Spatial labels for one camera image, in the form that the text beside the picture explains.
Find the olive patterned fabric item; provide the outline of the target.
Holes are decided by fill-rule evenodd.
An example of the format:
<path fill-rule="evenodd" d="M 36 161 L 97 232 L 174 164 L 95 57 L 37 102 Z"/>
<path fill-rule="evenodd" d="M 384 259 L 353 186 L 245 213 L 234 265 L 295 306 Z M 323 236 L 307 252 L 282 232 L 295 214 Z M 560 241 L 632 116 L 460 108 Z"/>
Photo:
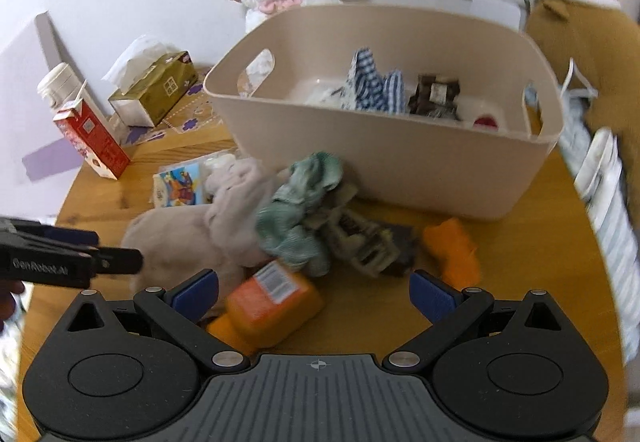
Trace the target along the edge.
<path fill-rule="evenodd" d="M 352 210 L 357 188 L 341 183 L 326 195 L 318 228 L 334 258 L 367 277 L 402 277 L 416 261 L 412 228 L 375 222 Z"/>

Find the white plastic card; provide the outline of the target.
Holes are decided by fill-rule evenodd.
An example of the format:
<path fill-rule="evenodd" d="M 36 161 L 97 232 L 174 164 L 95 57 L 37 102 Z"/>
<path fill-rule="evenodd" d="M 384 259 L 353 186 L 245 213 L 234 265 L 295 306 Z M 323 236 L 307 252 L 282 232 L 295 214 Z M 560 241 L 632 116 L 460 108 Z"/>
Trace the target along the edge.
<path fill-rule="evenodd" d="M 469 13 L 472 17 L 494 22 L 519 30 L 521 28 L 522 10 L 510 0 L 469 0 Z"/>

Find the gold tissue box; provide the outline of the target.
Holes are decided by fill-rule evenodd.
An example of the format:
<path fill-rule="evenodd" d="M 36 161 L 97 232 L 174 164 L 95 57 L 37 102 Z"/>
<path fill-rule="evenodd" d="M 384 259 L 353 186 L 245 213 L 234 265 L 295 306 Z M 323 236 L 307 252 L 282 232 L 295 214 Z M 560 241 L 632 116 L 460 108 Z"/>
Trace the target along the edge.
<path fill-rule="evenodd" d="M 128 127 L 153 128 L 198 81 L 188 51 L 144 34 L 120 54 L 102 80 L 108 103 Z"/>

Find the light blue folded clothes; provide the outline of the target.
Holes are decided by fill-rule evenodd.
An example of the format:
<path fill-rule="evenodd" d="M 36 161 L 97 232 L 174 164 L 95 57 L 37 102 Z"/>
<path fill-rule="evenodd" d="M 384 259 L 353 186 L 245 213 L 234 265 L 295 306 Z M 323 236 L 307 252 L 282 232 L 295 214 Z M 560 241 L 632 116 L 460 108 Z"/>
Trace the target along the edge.
<path fill-rule="evenodd" d="M 574 179 L 590 180 L 597 173 L 597 161 L 588 154 L 592 136 L 585 124 L 585 113 L 597 95 L 582 88 L 567 90 L 561 98 L 564 128 L 558 144 Z"/>

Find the green cloth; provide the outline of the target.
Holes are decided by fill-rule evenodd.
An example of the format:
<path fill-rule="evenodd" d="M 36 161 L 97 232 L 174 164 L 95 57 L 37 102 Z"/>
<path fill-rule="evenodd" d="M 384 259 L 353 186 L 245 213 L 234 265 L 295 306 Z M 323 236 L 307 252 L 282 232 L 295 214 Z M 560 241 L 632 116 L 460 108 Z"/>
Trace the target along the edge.
<path fill-rule="evenodd" d="M 342 179 L 341 160 L 326 152 L 314 152 L 288 167 L 288 180 L 257 213 L 255 230 L 260 248 L 294 271 L 304 271 L 310 277 L 326 275 L 329 254 L 304 220 L 319 209 Z"/>

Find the grey standing board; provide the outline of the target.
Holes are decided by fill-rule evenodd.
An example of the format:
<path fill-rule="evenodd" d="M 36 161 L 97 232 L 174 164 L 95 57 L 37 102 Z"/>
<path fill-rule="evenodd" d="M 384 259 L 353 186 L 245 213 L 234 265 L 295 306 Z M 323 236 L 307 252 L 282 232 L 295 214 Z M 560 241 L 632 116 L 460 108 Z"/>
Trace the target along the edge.
<path fill-rule="evenodd" d="M 38 13 L 35 16 L 35 26 L 40 40 L 40 47 L 44 58 L 46 58 L 47 67 L 52 70 L 58 63 L 67 63 L 78 77 L 78 80 L 84 82 L 86 77 L 82 75 L 77 63 L 68 52 L 47 11 Z"/>

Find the red milk carton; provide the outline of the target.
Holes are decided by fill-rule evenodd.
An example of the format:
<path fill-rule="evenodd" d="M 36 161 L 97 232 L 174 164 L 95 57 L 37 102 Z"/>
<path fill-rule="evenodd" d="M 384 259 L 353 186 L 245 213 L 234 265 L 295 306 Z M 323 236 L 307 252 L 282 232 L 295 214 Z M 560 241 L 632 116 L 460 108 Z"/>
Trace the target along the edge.
<path fill-rule="evenodd" d="M 118 180 L 130 159 L 107 127 L 105 118 L 82 83 L 76 94 L 53 116 L 53 123 L 102 178 Z"/>

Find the orange knit pouch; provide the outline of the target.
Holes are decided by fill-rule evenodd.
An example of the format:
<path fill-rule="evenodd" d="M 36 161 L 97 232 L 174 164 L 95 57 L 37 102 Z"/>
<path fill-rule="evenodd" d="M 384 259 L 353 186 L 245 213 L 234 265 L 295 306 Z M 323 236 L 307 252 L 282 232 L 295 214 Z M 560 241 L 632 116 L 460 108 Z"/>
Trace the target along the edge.
<path fill-rule="evenodd" d="M 440 278 L 447 285 L 458 291 L 480 285 L 482 273 L 477 246 L 459 219 L 449 218 L 439 225 L 428 225 L 422 231 L 421 242 L 437 261 Z"/>

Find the patterned paper mat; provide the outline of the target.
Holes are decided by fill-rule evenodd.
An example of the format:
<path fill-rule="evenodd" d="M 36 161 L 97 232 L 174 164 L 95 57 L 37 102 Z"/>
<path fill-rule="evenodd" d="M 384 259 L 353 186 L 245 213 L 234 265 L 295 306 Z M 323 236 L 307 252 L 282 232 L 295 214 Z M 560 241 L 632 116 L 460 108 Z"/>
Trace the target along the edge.
<path fill-rule="evenodd" d="M 220 123 L 220 117 L 214 110 L 213 99 L 204 90 L 204 77 L 208 68 L 199 68 L 196 72 L 198 73 L 196 83 L 186 91 L 155 127 L 129 127 L 120 144 L 132 147 L 172 135 L 197 131 L 208 126 L 217 126 Z"/>

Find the beige plastic storage bin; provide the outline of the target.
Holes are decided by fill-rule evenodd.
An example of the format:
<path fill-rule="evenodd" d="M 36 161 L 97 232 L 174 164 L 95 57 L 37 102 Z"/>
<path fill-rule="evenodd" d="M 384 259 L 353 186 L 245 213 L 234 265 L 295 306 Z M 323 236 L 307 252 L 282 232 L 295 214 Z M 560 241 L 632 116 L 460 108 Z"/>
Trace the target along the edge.
<path fill-rule="evenodd" d="M 408 86 L 457 78 L 462 96 L 497 103 L 506 129 L 308 106 L 372 51 Z M 366 199 L 477 219 L 509 214 L 558 142 L 558 82 L 526 34 L 445 11 L 374 5 L 294 8 L 258 25 L 211 69 L 204 88 L 236 144 L 272 169 L 337 156 Z"/>

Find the brown capybara plush toy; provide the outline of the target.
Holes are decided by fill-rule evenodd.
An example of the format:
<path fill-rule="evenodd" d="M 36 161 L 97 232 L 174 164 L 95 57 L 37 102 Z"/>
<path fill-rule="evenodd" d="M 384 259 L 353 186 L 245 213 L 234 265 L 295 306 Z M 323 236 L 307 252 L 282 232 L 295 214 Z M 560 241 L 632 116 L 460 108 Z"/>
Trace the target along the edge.
<path fill-rule="evenodd" d="M 573 61 L 599 92 L 592 129 L 611 128 L 627 166 L 639 162 L 639 25 L 618 8 L 538 0 L 526 33 L 562 80 Z"/>

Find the white plastic bottle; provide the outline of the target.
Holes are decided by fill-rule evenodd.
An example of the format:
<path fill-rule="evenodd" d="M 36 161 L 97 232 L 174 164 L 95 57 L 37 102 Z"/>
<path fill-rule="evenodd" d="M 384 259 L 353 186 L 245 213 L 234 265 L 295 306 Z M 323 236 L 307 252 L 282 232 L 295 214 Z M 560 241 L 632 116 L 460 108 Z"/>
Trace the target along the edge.
<path fill-rule="evenodd" d="M 74 69 L 66 62 L 58 63 L 40 80 L 37 94 L 49 106 L 51 112 L 56 112 L 67 101 L 73 100 L 82 86 Z"/>

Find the blue checked cloth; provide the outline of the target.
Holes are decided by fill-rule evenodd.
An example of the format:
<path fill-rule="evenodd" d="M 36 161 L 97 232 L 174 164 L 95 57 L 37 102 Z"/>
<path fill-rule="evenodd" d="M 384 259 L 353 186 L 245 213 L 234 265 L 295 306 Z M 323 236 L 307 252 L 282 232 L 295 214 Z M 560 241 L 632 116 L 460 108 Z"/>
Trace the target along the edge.
<path fill-rule="evenodd" d="M 404 75 L 381 74 L 369 48 L 358 49 L 341 89 L 341 109 L 402 114 L 407 109 Z"/>

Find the orange bottle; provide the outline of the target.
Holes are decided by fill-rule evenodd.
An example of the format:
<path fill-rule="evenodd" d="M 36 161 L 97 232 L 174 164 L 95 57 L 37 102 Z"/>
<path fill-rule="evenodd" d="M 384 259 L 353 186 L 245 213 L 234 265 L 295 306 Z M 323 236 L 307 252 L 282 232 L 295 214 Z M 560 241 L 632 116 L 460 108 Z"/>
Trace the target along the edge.
<path fill-rule="evenodd" d="M 252 356 L 276 347 L 323 307 L 310 280 L 273 260 L 224 300 L 224 313 L 206 326 L 206 332 Z"/>

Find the cartoon picture packet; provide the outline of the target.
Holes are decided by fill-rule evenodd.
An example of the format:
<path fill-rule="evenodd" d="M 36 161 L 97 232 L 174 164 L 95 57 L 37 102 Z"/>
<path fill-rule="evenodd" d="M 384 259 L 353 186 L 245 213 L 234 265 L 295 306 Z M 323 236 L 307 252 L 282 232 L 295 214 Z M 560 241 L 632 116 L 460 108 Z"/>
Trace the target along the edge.
<path fill-rule="evenodd" d="M 154 207 L 208 204 L 209 197 L 204 190 L 205 175 L 204 167 L 195 162 L 156 173 L 152 178 Z"/>

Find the beige plush bunny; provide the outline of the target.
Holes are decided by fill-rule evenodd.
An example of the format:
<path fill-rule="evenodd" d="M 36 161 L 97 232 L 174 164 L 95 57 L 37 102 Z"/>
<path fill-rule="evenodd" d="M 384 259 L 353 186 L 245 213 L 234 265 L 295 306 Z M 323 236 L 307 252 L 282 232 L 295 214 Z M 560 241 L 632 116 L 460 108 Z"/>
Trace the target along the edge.
<path fill-rule="evenodd" d="M 122 246 L 143 255 L 131 290 L 170 289 L 212 269 L 219 298 L 226 298 L 243 282 L 247 269 L 269 259 L 259 246 L 257 213 L 287 180 L 285 173 L 265 169 L 255 158 L 240 158 L 214 169 L 206 179 L 213 202 L 154 208 L 134 218 L 122 238 Z"/>

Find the dark brown patterned cloth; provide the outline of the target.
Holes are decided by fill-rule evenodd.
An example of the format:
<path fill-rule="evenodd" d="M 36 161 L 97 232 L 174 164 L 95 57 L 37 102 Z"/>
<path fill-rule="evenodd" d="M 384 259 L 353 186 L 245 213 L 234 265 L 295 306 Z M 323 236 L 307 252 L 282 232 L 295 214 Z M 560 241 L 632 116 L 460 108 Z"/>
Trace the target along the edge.
<path fill-rule="evenodd" d="M 414 95 L 409 99 L 409 113 L 430 118 L 459 121 L 457 96 L 460 83 L 457 78 L 434 74 L 421 74 Z"/>

